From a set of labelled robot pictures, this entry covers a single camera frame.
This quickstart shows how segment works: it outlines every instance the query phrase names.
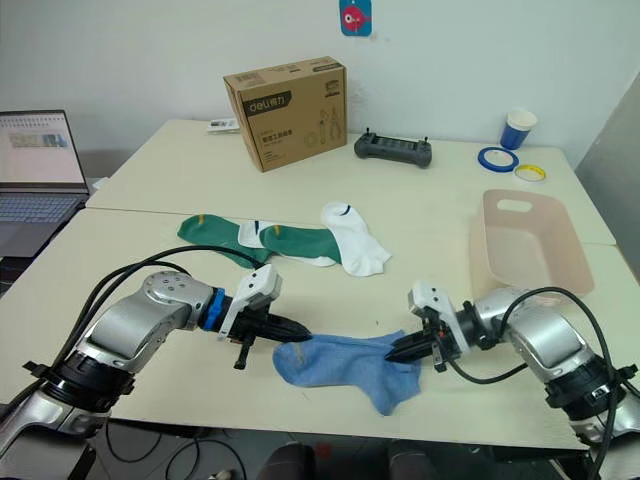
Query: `game controller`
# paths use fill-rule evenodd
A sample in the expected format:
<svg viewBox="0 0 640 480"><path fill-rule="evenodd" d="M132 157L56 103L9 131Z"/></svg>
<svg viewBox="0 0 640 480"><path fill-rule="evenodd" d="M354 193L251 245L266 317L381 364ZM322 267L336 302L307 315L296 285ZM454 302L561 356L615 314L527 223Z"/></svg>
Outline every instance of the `game controller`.
<svg viewBox="0 0 640 480"><path fill-rule="evenodd" d="M356 141L353 150L360 158L383 158L396 162L413 163L420 168L427 168L431 163L431 145L424 140L412 142L399 138L380 137L375 133L367 133Z"/></svg>

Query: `white sock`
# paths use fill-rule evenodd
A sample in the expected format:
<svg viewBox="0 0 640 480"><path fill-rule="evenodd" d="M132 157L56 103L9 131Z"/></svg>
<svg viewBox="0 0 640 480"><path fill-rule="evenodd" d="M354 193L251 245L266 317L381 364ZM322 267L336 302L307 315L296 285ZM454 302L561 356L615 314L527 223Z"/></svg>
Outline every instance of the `white sock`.
<svg viewBox="0 0 640 480"><path fill-rule="evenodd" d="M241 223L240 229L238 230L238 243L245 247L264 248L264 245L262 245L262 242L260 241L260 232L265 228L272 227L274 225L275 223L265 222L262 220ZM308 263L309 265L314 265L316 267L330 267L331 265L336 264L336 262L329 257L290 257L288 255L281 255L279 253L278 255L285 258L290 258L292 260L297 260L299 262Z"/></svg>
<svg viewBox="0 0 640 480"><path fill-rule="evenodd" d="M369 234L355 208L343 202L327 203L322 209L322 223L333 233L347 273L366 277L384 271L384 262L391 254Z"/></svg>

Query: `laptop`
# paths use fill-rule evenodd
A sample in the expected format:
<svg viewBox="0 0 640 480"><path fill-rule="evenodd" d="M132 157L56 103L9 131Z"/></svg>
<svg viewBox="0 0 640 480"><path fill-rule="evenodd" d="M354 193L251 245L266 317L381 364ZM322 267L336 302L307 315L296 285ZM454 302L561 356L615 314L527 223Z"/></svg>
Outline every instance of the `laptop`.
<svg viewBox="0 0 640 480"><path fill-rule="evenodd" d="M89 198L64 110L0 112L0 257L32 257Z"/></svg>

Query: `blue cup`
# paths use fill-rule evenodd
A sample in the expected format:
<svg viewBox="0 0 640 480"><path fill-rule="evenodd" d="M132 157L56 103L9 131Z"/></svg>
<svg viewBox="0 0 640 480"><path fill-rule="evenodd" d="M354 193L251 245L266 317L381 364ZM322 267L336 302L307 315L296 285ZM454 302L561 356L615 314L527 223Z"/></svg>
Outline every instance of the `blue cup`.
<svg viewBox="0 0 640 480"><path fill-rule="evenodd" d="M531 112L525 110L509 112L500 145L507 150L517 150L536 123L538 119Z"/></svg>

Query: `sticker on wall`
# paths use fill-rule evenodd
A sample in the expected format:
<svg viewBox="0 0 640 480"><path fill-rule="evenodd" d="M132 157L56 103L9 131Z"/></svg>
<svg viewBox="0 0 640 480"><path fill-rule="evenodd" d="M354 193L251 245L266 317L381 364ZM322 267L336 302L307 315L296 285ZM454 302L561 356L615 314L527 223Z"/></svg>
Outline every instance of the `sticker on wall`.
<svg viewBox="0 0 640 480"><path fill-rule="evenodd" d="M340 27L347 37L371 35L371 0L340 0Z"/></svg>

